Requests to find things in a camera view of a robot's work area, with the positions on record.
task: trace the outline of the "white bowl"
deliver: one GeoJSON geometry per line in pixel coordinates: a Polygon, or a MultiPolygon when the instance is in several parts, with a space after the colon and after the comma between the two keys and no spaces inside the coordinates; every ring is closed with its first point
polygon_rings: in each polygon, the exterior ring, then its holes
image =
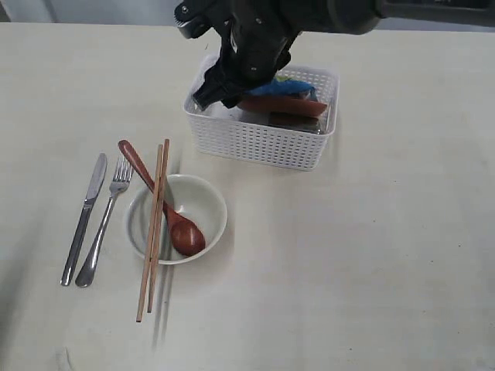
{"type": "MultiPolygon", "coordinates": [[[[143,259],[146,251],[152,196],[153,194],[147,188],[139,191],[132,200],[124,219],[124,228],[129,242],[143,259]]],[[[159,263],[165,265],[187,263],[211,250],[222,236],[227,224],[227,206],[220,192],[206,180],[194,175],[168,175],[166,200],[176,212],[192,220],[198,226],[203,232],[207,246],[198,254],[185,257],[173,248],[164,247],[165,243],[162,241],[159,263]]],[[[162,228],[166,228],[165,217],[162,220],[162,228]]]]}

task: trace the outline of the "silver fork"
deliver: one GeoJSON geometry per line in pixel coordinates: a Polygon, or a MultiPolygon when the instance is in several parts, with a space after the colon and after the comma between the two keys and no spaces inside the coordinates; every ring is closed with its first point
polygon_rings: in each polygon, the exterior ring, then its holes
{"type": "Polygon", "coordinates": [[[105,230],[107,229],[111,211],[114,208],[118,195],[125,192],[129,187],[129,182],[131,181],[133,171],[134,170],[132,169],[131,164],[129,164],[129,161],[127,161],[123,156],[117,160],[114,178],[110,184],[111,195],[108,200],[107,209],[103,215],[98,233],[96,233],[96,237],[94,238],[93,245],[91,245],[90,252],[88,253],[86,260],[84,261],[84,265],[76,278],[76,285],[80,288],[86,288],[93,282],[98,256],[101,251],[101,243],[103,242],[103,236],[105,235],[105,230]]]}

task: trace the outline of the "table knife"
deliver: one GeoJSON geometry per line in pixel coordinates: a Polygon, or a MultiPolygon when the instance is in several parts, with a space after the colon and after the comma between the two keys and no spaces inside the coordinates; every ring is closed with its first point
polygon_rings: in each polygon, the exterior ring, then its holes
{"type": "Polygon", "coordinates": [[[87,222],[90,219],[91,210],[94,202],[100,193],[101,185],[105,179],[107,171],[107,156],[100,153],[96,165],[94,166],[93,176],[91,176],[90,186],[87,189],[86,198],[84,199],[83,210],[80,212],[79,223],[77,224],[76,233],[70,245],[69,256],[63,269],[62,286],[69,286],[72,281],[74,270],[76,269],[77,258],[79,257],[80,247],[83,244],[84,234],[86,233],[87,222]]]}

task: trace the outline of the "wooden chopsticks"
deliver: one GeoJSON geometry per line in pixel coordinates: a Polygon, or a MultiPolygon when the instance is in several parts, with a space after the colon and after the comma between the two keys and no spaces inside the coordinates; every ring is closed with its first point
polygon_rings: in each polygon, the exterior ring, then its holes
{"type": "Polygon", "coordinates": [[[165,196],[166,170],[169,160],[169,139],[158,146],[156,155],[155,189],[153,189],[152,214],[149,219],[148,243],[146,245],[145,263],[142,270],[141,289],[139,291],[138,315],[136,322],[141,322],[145,307],[146,286],[149,279],[148,313],[153,308],[155,281],[160,251],[160,235],[162,231],[162,205],[165,196]]]}

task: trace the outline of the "basket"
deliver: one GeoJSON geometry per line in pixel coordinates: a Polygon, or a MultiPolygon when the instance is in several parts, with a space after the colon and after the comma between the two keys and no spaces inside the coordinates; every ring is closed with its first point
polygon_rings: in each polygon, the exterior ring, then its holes
{"type": "Polygon", "coordinates": [[[205,71],[217,56],[205,58],[184,104],[194,141],[199,151],[249,162],[312,170],[335,131],[339,97],[339,77],[327,70],[288,65],[278,75],[311,83],[320,102],[329,108],[319,118],[322,134],[268,126],[268,115],[226,109],[220,102],[201,111],[192,94],[203,83],[205,71]]]}

